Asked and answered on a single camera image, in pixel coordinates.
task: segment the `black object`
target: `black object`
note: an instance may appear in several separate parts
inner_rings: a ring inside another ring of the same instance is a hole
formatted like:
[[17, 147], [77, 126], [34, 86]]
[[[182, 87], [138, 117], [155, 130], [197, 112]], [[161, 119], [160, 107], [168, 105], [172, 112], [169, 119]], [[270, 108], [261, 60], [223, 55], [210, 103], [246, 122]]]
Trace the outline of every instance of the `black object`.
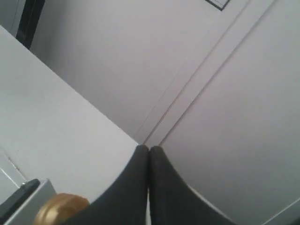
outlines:
[[26, 0], [16, 39], [30, 49], [45, 0]]
[[117, 180], [95, 202], [63, 225], [144, 225], [148, 154], [146, 146], [137, 146]]
[[150, 150], [149, 184], [152, 225], [234, 225], [191, 191], [161, 147]]
[[23, 184], [16, 190], [4, 203], [0, 205], [0, 225], [14, 214], [14, 212], [30, 197], [38, 188], [40, 182], [38, 179], [31, 180]]
[[230, 0], [228, 0], [223, 7], [220, 7], [218, 5], [216, 5], [215, 3], [213, 3], [211, 0], [206, 0], [208, 3], [210, 3], [211, 5], [213, 5], [214, 7], [216, 7], [218, 10], [223, 11], [223, 9], [227, 6], [227, 4], [230, 2]]

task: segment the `brass door knob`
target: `brass door knob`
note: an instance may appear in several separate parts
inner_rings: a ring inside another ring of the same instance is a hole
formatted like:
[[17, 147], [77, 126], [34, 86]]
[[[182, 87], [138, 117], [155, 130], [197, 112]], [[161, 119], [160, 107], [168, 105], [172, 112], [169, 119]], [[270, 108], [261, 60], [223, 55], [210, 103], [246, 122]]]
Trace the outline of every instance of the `brass door knob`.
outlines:
[[87, 199], [77, 195], [58, 194], [43, 205], [33, 225], [59, 225], [89, 204]]

